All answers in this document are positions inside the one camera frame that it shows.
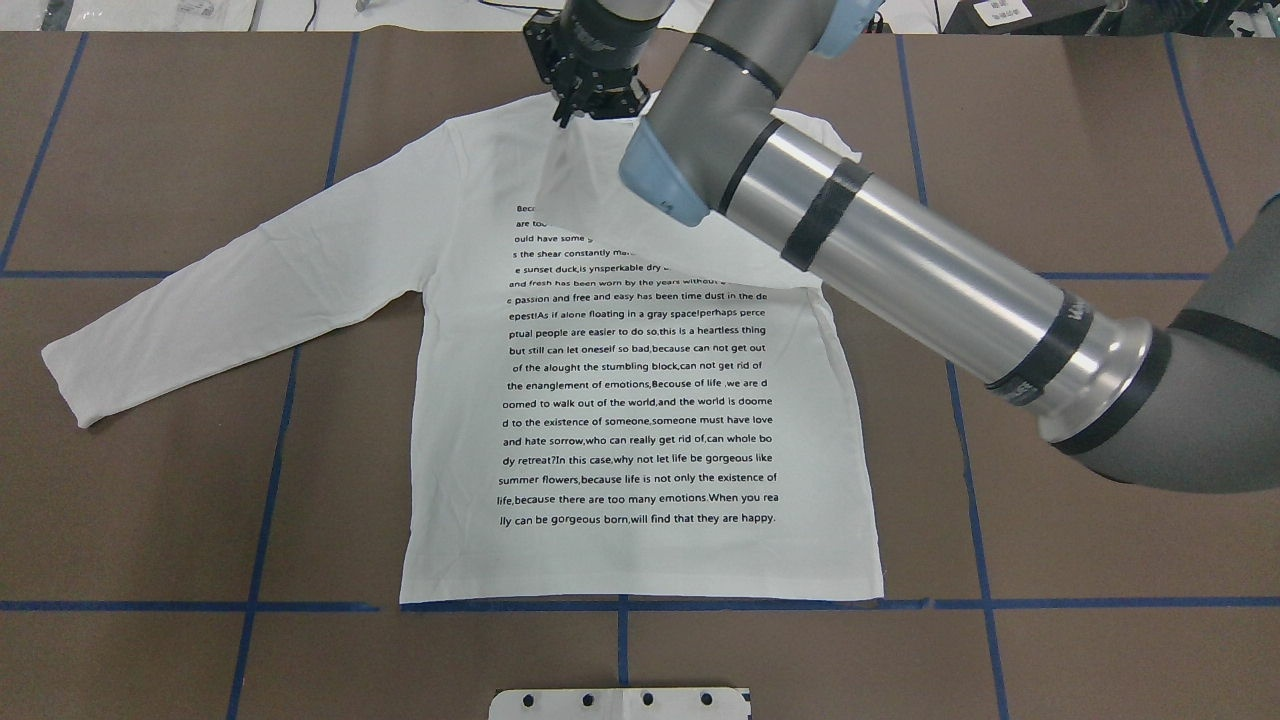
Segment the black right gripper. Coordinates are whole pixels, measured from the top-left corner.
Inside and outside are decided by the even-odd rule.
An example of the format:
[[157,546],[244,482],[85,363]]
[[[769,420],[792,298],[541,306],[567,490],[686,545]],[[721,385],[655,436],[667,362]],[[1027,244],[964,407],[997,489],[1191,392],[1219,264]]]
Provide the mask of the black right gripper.
[[598,120],[636,117],[649,99],[637,60],[652,37],[649,19],[612,10],[539,10],[524,27],[538,74],[559,99],[561,127],[576,111]]

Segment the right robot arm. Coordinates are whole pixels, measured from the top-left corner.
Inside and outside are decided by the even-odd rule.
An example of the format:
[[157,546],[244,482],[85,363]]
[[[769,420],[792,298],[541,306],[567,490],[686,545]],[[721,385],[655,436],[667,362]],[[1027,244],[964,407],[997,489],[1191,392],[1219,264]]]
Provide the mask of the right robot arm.
[[1277,201],[1165,331],[1114,320],[774,117],[805,55],[873,1],[716,1],[655,104],[635,65],[664,1],[570,1],[526,27],[556,120],[636,117],[621,151],[558,138],[538,210],[654,247],[717,213],[1036,414],[1111,480],[1226,493],[1277,484]]

